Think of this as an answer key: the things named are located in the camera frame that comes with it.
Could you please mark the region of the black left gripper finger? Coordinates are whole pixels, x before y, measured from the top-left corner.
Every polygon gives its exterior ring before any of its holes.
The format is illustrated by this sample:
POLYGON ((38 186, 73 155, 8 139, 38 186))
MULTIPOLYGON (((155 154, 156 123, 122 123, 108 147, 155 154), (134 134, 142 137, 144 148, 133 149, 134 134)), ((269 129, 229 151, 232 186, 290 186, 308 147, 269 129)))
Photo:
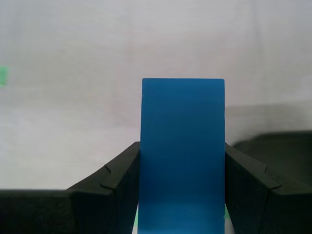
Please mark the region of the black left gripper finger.
POLYGON ((225 203, 237 234, 310 234, 311 186, 225 146, 225 203))
POLYGON ((130 234, 138 205, 140 143, 66 190, 1 190, 3 234, 130 234))

